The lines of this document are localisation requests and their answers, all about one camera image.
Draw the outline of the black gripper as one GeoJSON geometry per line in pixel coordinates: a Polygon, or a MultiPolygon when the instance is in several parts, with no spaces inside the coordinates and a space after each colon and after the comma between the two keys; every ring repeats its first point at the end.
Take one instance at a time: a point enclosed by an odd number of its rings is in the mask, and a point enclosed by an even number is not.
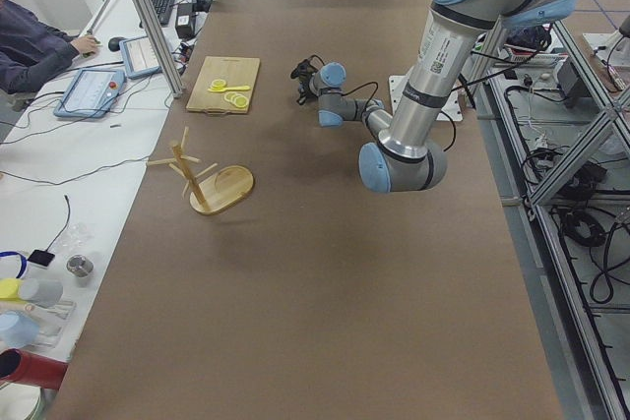
{"type": "Polygon", "coordinates": [[[307,101],[316,100],[319,97],[319,93],[315,86],[314,76],[302,76],[298,78],[298,99],[296,103],[298,105],[304,105],[307,101]]]}

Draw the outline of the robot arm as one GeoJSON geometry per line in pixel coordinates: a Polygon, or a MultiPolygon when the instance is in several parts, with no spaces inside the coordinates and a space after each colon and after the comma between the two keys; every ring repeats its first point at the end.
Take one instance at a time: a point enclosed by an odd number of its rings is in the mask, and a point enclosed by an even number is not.
{"type": "Polygon", "coordinates": [[[507,28],[550,24],[568,17],[577,0],[432,0],[416,63],[397,109],[389,114],[378,99],[348,99],[344,66],[316,68],[303,60],[291,72],[300,97],[318,101],[319,123],[338,127],[362,121],[373,142],[362,146],[359,174],[377,193],[419,191],[437,185],[447,169],[446,153],[429,131],[447,102],[477,38],[501,22],[507,28]]]}

